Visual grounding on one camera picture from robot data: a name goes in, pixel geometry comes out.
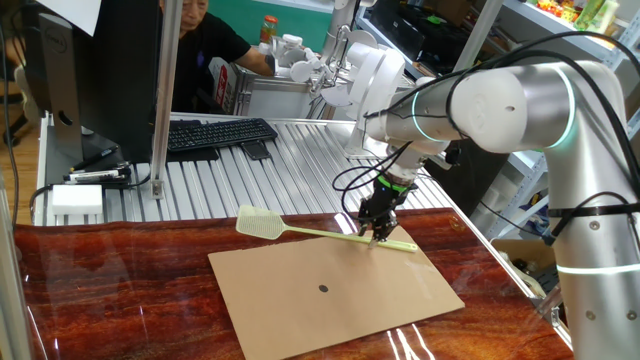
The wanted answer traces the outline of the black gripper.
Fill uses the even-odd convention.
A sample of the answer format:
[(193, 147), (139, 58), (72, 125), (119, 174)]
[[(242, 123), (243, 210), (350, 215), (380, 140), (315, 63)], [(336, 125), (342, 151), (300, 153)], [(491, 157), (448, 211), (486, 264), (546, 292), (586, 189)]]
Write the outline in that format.
[(395, 208), (398, 192), (388, 187), (375, 187), (369, 199), (363, 199), (358, 212), (358, 235), (374, 230), (377, 245), (387, 242), (389, 235), (398, 225), (396, 214), (389, 212)]

